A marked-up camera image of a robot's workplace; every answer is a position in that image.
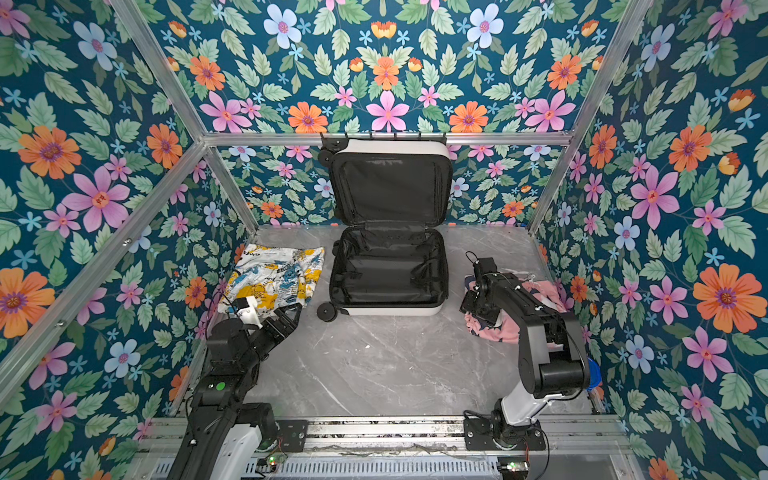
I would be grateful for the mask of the yellow white patterned shirt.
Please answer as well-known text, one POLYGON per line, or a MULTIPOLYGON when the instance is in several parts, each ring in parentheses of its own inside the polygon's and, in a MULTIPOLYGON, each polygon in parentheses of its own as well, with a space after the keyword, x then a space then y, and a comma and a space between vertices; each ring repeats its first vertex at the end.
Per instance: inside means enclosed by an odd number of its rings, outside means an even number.
POLYGON ((324 267, 325 249, 296 249, 248 244, 227 281, 221 312, 253 297, 259 318, 280 307, 312 299, 324 267))

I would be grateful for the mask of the pink navy patterned shorts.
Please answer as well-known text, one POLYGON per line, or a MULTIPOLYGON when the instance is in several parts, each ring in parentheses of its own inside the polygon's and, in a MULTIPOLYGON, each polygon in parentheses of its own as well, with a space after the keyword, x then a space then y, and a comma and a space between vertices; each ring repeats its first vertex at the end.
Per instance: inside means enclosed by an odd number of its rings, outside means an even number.
MULTIPOLYGON (((523 283, 523 287, 545 306, 561 313, 567 312, 573 304, 572 301, 563 300, 558 286, 551 281, 529 280, 523 283)), ((505 312, 500 312, 497 319, 490 323, 481 321, 471 313, 465 313, 464 320, 468 331, 479 338, 508 344, 517 344, 519 342, 519 326, 505 312)))

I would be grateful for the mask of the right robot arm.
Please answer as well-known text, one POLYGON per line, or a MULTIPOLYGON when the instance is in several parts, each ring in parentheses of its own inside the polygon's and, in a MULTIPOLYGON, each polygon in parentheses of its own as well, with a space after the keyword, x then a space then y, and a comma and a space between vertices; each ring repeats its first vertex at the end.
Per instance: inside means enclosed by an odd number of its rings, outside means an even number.
POLYGON ((493 442, 510 449, 538 431, 538 415, 550 403, 577 398, 590 385, 585 344, 577 338, 576 316, 556 306, 546 292, 513 273, 498 270, 493 258, 472 261, 474 281, 467 285, 460 311, 472 326, 501 333, 514 325, 520 383, 499 399, 486 416, 493 442))

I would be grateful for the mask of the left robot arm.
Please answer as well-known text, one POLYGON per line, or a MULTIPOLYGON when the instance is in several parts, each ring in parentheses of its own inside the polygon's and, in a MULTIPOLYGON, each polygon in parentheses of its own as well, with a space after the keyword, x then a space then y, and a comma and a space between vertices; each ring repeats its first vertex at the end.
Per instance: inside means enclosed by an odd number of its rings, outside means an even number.
POLYGON ((272 406, 246 396, 262 363, 299 326, 302 310, 294 303, 256 321, 243 309, 213 327, 209 370, 194 390, 169 479, 239 479, 252 455, 277 441, 272 406))

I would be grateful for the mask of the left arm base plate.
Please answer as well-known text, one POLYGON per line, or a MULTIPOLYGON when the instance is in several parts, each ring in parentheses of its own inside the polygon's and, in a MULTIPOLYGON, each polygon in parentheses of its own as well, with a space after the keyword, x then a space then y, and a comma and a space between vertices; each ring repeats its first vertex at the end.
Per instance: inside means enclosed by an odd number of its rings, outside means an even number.
POLYGON ((268 428, 262 444, 268 452, 301 453, 308 439, 308 430, 307 420, 278 419, 274 427, 268 428))

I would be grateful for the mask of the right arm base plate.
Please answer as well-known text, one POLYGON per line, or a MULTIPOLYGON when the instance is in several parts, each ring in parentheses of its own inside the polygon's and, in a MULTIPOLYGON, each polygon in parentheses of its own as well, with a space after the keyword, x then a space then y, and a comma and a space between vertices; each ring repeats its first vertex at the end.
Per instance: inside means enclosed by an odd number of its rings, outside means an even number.
POLYGON ((469 451, 546 451, 548 441, 539 423, 510 426, 499 420, 469 416, 463 419, 465 448, 469 451))

